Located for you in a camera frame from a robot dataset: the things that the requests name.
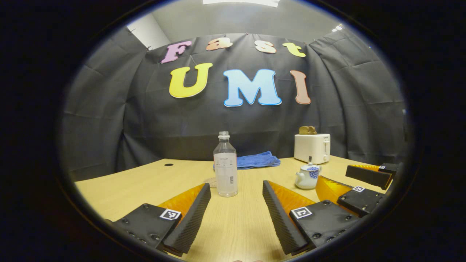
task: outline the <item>black fabric curtain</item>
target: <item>black fabric curtain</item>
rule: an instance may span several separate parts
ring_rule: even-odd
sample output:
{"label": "black fabric curtain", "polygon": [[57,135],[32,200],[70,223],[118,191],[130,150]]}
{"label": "black fabric curtain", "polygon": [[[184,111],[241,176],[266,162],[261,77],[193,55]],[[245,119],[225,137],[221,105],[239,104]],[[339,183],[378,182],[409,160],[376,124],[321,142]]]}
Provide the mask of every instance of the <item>black fabric curtain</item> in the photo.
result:
{"label": "black fabric curtain", "polygon": [[[233,45],[207,51],[228,37]],[[275,54],[254,41],[274,44]],[[375,52],[348,30],[311,43],[260,34],[219,34],[188,39],[178,59],[161,64],[167,46],[147,52],[127,29],[109,38],[72,82],[63,111],[63,166],[77,180],[90,179],[163,158],[212,160],[218,132],[229,131],[238,156],[271,151],[293,157],[294,135],[313,125],[331,135],[331,154],[368,164],[398,162],[404,146],[403,97]],[[283,43],[301,47],[291,54]],[[170,72],[190,67],[184,85],[197,80],[197,64],[212,63],[205,89],[193,97],[169,93]],[[260,69],[275,71],[280,105],[226,107],[223,72],[240,69],[252,81]],[[311,104],[296,102],[291,70],[306,75]]]}

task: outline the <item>white teapot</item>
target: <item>white teapot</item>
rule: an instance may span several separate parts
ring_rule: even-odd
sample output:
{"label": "white teapot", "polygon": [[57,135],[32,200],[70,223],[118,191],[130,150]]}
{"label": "white teapot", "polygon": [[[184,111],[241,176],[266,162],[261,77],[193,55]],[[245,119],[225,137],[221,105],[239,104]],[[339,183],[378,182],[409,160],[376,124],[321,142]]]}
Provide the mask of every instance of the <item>white teapot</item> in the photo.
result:
{"label": "white teapot", "polygon": [[299,172],[296,173],[295,185],[301,189],[314,189],[320,172],[322,172],[322,167],[312,163],[301,166]]}

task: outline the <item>plastic water bottle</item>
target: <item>plastic water bottle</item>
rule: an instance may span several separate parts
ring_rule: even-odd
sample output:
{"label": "plastic water bottle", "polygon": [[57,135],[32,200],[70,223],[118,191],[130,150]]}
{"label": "plastic water bottle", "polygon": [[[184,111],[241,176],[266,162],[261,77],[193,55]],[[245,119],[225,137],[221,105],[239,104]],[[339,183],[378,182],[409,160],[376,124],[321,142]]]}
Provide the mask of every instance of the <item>plastic water bottle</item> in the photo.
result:
{"label": "plastic water bottle", "polygon": [[236,149],[230,144],[227,131],[219,132],[219,145],[213,151],[217,192],[222,197],[238,194],[238,167]]}

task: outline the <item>white toaster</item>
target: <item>white toaster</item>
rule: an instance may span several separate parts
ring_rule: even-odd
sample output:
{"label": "white toaster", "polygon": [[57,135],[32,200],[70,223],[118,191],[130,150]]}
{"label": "white toaster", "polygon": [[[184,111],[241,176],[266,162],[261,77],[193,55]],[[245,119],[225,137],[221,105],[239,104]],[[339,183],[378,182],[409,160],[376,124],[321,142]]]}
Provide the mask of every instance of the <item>white toaster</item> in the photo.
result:
{"label": "white toaster", "polygon": [[295,135],[295,158],[308,162],[309,157],[315,165],[330,160],[330,134]]}

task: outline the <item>ceiling light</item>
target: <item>ceiling light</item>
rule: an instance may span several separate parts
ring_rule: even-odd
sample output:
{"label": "ceiling light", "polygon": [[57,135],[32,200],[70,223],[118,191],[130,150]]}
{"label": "ceiling light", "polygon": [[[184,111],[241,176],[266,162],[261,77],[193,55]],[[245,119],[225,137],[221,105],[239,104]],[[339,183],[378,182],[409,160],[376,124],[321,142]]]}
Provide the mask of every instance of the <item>ceiling light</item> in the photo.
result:
{"label": "ceiling light", "polygon": [[265,5],[269,7],[277,7],[280,0],[202,0],[205,5],[216,3],[251,3]]}

